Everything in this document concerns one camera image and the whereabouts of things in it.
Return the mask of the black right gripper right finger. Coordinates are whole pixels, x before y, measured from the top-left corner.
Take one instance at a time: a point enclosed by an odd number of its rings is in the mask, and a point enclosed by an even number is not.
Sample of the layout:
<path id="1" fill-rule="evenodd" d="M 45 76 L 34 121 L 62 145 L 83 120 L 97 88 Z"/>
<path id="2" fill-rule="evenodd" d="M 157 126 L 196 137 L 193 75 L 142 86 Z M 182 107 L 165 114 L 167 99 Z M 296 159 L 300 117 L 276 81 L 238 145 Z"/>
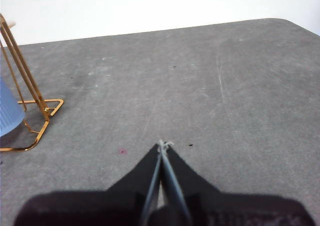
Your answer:
<path id="1" fill-rule="evenodd" d="M 168 197 L 191 225 L 315 225 L 298 201 L 278 195 L 227 193 L 198 175 L 161 143 Z"/>

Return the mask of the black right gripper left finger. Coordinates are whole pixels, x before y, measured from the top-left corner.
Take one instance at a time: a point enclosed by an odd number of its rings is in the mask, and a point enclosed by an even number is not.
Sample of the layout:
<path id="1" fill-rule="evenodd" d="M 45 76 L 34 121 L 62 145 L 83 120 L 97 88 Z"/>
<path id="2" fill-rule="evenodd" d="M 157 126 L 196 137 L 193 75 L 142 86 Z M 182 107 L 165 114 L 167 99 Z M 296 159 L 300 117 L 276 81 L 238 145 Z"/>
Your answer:
<path id="1" fill-rule="evenodd" d="M 30 198 L 15 225 L 138 225 L 158 166 L 158 145 L 106 190 L 53 191 Z"/>

